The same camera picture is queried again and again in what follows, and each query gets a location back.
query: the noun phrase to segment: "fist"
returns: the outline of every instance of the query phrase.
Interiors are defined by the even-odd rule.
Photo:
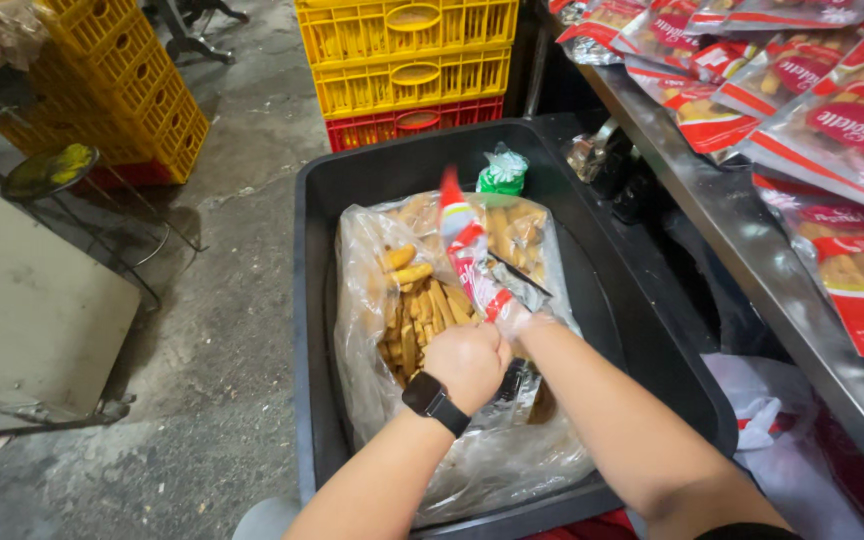
[[[494,325],[452,325],[425,351],[425,372],[445,387],[452,403],[468,416],[482,409],[502,385],[512,348]]]

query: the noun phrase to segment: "forearm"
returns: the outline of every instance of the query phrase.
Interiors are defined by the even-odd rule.
[[[403,410],[336,472],[284,538],[403,538],[455,436]]]
[[[520,338],[608,484],[647,520],[690,486],[746,489],[712,445],[568,328],[537,325]]]

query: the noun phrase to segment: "watch face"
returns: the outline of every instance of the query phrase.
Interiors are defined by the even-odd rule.
[[[412,411],[427,415],[429,404],[442,391],[442,384],[436,377],[420,371],[402,392],[402,402]]]

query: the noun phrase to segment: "smartwatch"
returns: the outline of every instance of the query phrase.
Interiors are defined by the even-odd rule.
[[[455,406],[438,378],[419,371],[402,392],[402,401],[418,416],[435,418],[447,427],[455,438],[462,436],[472,418]]]

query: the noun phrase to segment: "stacked crates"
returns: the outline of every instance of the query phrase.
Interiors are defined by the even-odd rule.
[[[78,142],[135,185],[184,184],[209,120],[136,1],[39,2],[52,40],[29,70],[35,102],[0,133],[27,156]]]
[[[332,151],[500,118],[518,8],[517,0],[295,0]]]

